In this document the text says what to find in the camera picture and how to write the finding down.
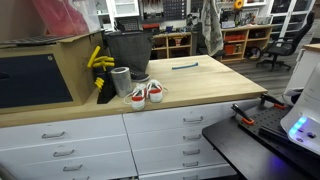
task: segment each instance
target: office chair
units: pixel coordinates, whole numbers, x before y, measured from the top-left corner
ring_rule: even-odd
[[[276,64],[280,66],[285,66],[287,67],[287,71],[290,71],[291,66],[285,64],[283,61],[277,61],[278,56],[290,56],[292,55],[296,49],[297,46],[299,45],[301,39],[305,34],[310,30],[312,27],[314,21],[314,12],[310,12],[307,17],[307,23],[296,33],[294,37],[281,37],[276,40],[274,40],[271,45],[268,45],[266,49],[263,50],[264,53],[268,53],[269,57],[273,56],[272,60],[263,60],[261,62],[258,62],[256,64],[256,67],[258,67],[260,64],[271,64],[272,67],[270,71],[273,71],[274,66]]]
[[[207,45],[205,43],[205,38],[204,38],[204,36],[202,34],[202,23],[198,22],[197,26],[198,26],[198,35],[197,35],[196,52],[198,54],[205,55],[205,54],[208,54],[208,49],[207,49]],[[216,52],[211,57],[216,59],[217,57],[225,56],[225,55],[226,55],[226,52],[222,49],[222,50],[219,50],[218,52]]]

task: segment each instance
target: white sneaker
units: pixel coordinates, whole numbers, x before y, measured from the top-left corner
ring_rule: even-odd
[[[132,91],[132,93],[128,94],[124,98],[124,103],[125,104],[131,104],[131,108],[134,111],[140,111],[144,108],[145,106],[145,95],[146,95],[146,85],[145,84],[136,84],[136,87]],[[126,102],[126,98],[131,97],[131,103]]]
[[[152,79],[147,84],[147,97],[150,98],[150,101],[153,103],[159,103],[162,101],[163,95],[162,90],[165,89],[162,84]]]

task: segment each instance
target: towel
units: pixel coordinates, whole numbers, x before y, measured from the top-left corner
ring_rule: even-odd
[[[215,0],[203,1],[201,12],[202,34],[210,56],[223,49],[223,38],[217,9]]]

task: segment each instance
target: white robot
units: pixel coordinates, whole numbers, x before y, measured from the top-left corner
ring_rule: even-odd
[[[285,94],[296,94],[294,89]],[[320,155],[320,64],[313,70],[298,101],[281,120],[290,141]]]

